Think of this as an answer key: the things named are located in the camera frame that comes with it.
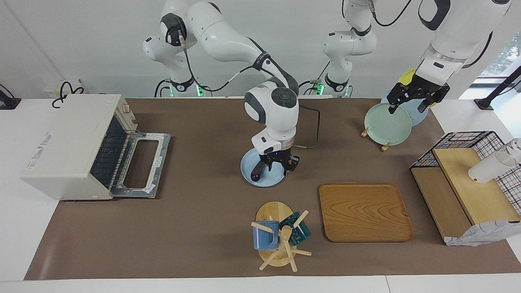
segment wire basket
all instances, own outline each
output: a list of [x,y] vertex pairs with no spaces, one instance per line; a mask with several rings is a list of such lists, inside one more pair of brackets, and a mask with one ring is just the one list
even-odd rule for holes
[[[504,142],[494,131],[451,132],[445,134],[427,153],[420,157],[412,168],[440,167],[434,157],[434,149],[473,148],[481,159],[492,154]],[[495,181],[521,215],[521,165],[498,176]]]

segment white cylinder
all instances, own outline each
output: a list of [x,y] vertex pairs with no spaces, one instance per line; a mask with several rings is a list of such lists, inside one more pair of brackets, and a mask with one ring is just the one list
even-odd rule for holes
[[472,180],[478,183],[487,183],[490,180],[504,174],[511,167],[504,165],[495,157],[494,154],[484,158],[474,167],[470,168],[468,175]]

